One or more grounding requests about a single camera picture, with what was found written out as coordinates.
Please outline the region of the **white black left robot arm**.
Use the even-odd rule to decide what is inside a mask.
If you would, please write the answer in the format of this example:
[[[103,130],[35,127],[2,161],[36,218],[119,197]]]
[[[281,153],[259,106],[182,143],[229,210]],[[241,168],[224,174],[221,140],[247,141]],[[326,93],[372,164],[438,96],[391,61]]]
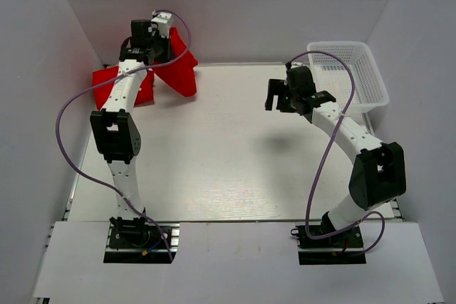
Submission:
[[[170,43],[173,19],[167,12],[151,20],[133,20],[131,37],[120,48],[118,79],[99,111],[90,115],[95,144],[104,157],[113,177],[118,213],[110,220],[133,220],[145,212],[135,171],[136,157],[141,148],[140,133],[132,111],[147,65],[166,63],[174,58]]]

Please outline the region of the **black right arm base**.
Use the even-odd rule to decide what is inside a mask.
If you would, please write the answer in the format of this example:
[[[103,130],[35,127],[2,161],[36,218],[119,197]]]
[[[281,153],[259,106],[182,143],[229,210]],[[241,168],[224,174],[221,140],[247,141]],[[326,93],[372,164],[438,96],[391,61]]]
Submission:
[[[366,264],[363,238],[358,226],[327,239],[310,239],[304,224],[295,225],[290,234],[296,239],[301,266]]]

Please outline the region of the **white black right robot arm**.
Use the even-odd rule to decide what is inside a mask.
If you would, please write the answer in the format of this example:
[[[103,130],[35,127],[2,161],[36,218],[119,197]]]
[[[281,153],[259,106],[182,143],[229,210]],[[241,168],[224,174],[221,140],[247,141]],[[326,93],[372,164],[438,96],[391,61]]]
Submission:
[[[348,236],[347,229],[369,211],[405,193],[403,148],[397,142],[379,140],[346,116],[332,94],[317,91],[308,67],[289,68],[285,79],[269,80],[265,108],[305,117],[325,132],[353,165],[348,195],[321,219],[320,233],[328,245],[340,245]]]

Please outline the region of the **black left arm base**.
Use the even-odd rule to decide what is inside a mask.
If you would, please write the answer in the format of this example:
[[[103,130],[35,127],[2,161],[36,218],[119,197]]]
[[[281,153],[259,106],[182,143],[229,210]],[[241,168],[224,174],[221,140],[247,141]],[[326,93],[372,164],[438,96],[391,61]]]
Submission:
[[[180,238],[179,224],[155,226],[144,218],[110,218],[104,263],[170,264]]]

